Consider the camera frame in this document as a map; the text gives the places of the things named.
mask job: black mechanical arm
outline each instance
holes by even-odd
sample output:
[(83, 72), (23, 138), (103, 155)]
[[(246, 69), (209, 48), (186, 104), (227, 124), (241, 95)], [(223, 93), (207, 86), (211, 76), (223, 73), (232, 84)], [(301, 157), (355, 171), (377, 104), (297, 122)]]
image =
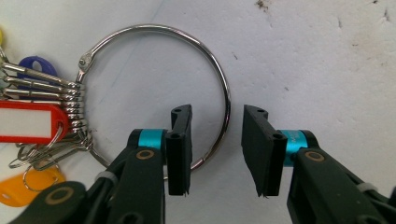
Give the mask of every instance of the black mechanical arm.
[(276, 131), (268, 113), (245, 105), (242, 147), (259, 196), (277, 196), (283, 166), (293, 166), (288, 208), (293, 223), (396, 223), (396, 188), (380, 195), (318, 145), (309, 131)]
[(170, 195), (190, 187), (191, 106), (172, 110), (172, 132), (133, 130), (128, 144), (86, 191), (67, 181), (41, 192), (12, 224), (165, 222), (163, 166)]

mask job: black plastic jaw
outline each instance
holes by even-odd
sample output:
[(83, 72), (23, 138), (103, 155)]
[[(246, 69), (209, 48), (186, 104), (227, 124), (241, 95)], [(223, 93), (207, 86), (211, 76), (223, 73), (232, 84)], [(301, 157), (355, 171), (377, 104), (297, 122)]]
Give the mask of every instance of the black plastic jaw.
[(277, 196), (288, 139), (268, 122), (268, 112), (245, 105), (242, 148), (259, 196)]
[(172, 110), (172, 132), (165, 136), (170, 195), (189, 193), (192, 162), (191, 119), (191, 105), (182, 105)]

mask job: key ring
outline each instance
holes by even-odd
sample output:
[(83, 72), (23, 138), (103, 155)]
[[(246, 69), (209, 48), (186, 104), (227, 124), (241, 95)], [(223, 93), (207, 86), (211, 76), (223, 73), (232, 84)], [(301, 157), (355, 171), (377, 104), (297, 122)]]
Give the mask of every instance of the key ring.
[[(225, 103), (224, 118), (223, 118), (222, 126), (219, 131), (218, 137), (216, 138), (212, 147), (206, 152), (206, 154), (202, 158), (198, 159), (197, 161), (195, 161), (192, 164), (191, 169), (196, 170), (199, 167), (201, 167), (208, 159), (210, 159), (215, 154), (215, 152), (219, 149), (219, 145), (220, 145), (222, 139), (224, 138), (224, 135), (227, 132), (227, 128), (230, 123), (230, 115), (231, 115), (231, 94), (230, 94), (230, 87), (227, 83), (227, 79), (226, 79), (215, 55), (213, 55), (213, 53), (197, 38), (183, 32), (183, 31), (180, 31), (176, 28), (173, 28), (170, 26), (165, 26), (165, 25), (159, 25), (159, 24), (139, 24), (139, 25), (134, 25), (134, 26), (130, 26), (130, 27), (118, 30), (117, 32), (115, 32), (113, 34), (106, 36), (98, 44), (96, 44), (92, 49), (88, 50), (85, 54), (83, 54), (81, 56), (80, 60), (78, 61), (79, 71), (78, 71), (78, 76), (76, 78), (76, 83), (82, 84), (84, 77), (88, 74), (90, 68), (92, 67), (93, 60), (94, 60), (96, 54), (98, 54), (102, 49), (104, 49), (110, 43), (112, 43), (117, 37), (119, 37), (121, 35), (125, 35), (125, 34), (144, 33), (144, 32), (170, 35), (173, 37), (177, 37), (181, 40), (184, 40), (187, 43), (192, 44), (199, 51), (201, 51), (204, 54), (204, 56), (209, 60), (209, 62), (212, 64), (212, 66), (215, 69), (216, 74), (221, 82), (221, 87), (222, 87), (223, 95), (224, 95), (224, 103)], [(91, 148), (90, 152), (105, 167), (107, 167), (109, 165), (108, 160), (106, 160), (93, 147)]]

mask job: yellow key tag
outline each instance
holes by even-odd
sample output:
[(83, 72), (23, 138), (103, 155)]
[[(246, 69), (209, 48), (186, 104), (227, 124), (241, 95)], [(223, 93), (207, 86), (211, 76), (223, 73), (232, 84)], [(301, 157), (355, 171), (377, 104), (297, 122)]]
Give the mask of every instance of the yellow key tag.
[(41, 190), (64, 181), (64, 175), (55, 167), (44, 171), (31, 170), (13, 176), (0, 182), (0, 203), (12, 207), (25, 206), (31, 203)]

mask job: keychain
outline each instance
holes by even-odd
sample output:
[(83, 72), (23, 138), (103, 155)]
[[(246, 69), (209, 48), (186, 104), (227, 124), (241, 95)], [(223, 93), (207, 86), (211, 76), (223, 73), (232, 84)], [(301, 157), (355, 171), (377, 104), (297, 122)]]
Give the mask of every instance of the keychain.
[[(106, 36), (103, 40), (93, 46), (93, 48), (83, 54), (78, 61), (78, 74), (76, 81), (69, 81), (61, 77), (50, 76), (49, 74), (46, 74), (45, 71), (39, 72), (20, 64), (11, 63), (7, 59), (6, 54), (0, 49), (0, 69), (6, 74), (3, 80), (10, 84), (9, 88), (4, 88), (2, 90), (3, 99), (5, 101), (25, 102), (29, 104), (39, 103), (57, 105), (66, 114), (69, 126), (68, 132), (62, 141), (57, 139), (53, 144), (47, 145), (46, 147), (40, 145), (21, 144), (18, 152), (18, 158), (15, 161), (12, 161), (9, 167), (15, 168), (29, 163), (37, 170), (44, 170), (77, 151), (90, 151), (100, 163), (107, 167), (110, 162), (104, 158), (96, 148), (94, 148), (93, 138), (88, 128), (89, 122), (85, 120), (84, 117), (85, 86), (83, 84), (83, 80), (89, 73), (95, 56), (116, 38), (125, 34), (145, 32), (170, 35), (186, 41), (202, 52), (213, 66), (216, 75), (219, 78), (224, 95), (225, 108), (222, 125), (212, 147), (203, 157), (193, 163), (191, 169), (198, 169), (208, 159), (210, 159), (219, 149), (220, 142), (227, 132), (231, 115), (230, 89), (218, 60), (200, 40), (192, 35), (169, 26), (141, 24), (126, 27)], [(26, 77), (11, 77), (7, 72), (15, 72)], [(39, 81), (46, 81), (48, 84), (43, 84)], [(19, 88), (19, 86), (27, 87), (27, 89), (23, 90), (22, 88)], [(44, 100), (37, 100), (37, 97), (44, 98)]]

